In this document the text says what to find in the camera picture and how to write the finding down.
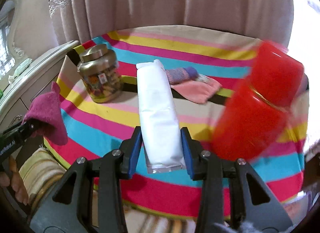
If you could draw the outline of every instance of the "striped tablecloth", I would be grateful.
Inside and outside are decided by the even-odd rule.
[[[57,146],[45,140],[46,146],[66,168],[80,156],[95,159],[118,148],[140,123],[137,93],[123,92],[110,103],[97,104],[85,90],[72,61],[77,60],[76,52],[80,54],[101,43],[115,51],[120,73],[127,83],[136,84],[136,63],[154,59],[160,59],[166,69],[192,66],[199,73],[218,80],[223,88],[214,102],[198,105],[186,99],[174,99],[180,126],[187,126],[192,138],[207,147],[224,109],[223,103],[232,96],[237,81],[249,72],[260,40],[189,26],[156,26],[110,32],[76,47],[66,56],[57,81],[61,88],[61,112],[68,144]],[[281,136],[263,157],[252,163],[280,201],[293,197],[302,185],[308,91],[295,100],[291,110],[292,117]],[[148,174],[144,151],[140,152],[133,179],[121,181],[125,202],[175,218],[197,216],[201,186],[201,182],[190,180],[185,170]],[[224,181],[224,201],[224,214],[228,216],[227,181]]]

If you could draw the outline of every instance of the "triangular cutout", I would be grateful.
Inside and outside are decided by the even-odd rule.
[[[249,185],[249,191],[253,205],[257,206],[270,201],[270,197],[267,195],[267,193],[265,193],[255,178],[253,178],[253,176],[249,173],[247,173],[247,182]]]
[[[71,203],[76,177],[76,173],[71,174],[61,189],[55,194],[55,196],[53,196],[54,202],[59,202],[66,205]]]

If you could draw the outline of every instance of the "wall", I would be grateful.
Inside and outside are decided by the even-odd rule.
[[[48,0],[22,0],[23,12],[15,32],[15,46],[36,59],[47,50],[58,46],[49,16]]]

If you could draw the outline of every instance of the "red container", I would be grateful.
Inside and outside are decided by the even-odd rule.
[[[259,156],[286,126],[288,112],[267,104],[247,79],[226,103],[213,132],[212,150],[223,159],[253,159]]]
[[[251,85],[269,102],[289,107],[300,86],[303,65],[268,42],[259,47],[251,74]]]

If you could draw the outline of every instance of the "beige curtain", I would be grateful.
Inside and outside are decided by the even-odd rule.
[[[218,29],[287,46],[292,0],[49,0],[60,44],[112,30],[182,24]]]

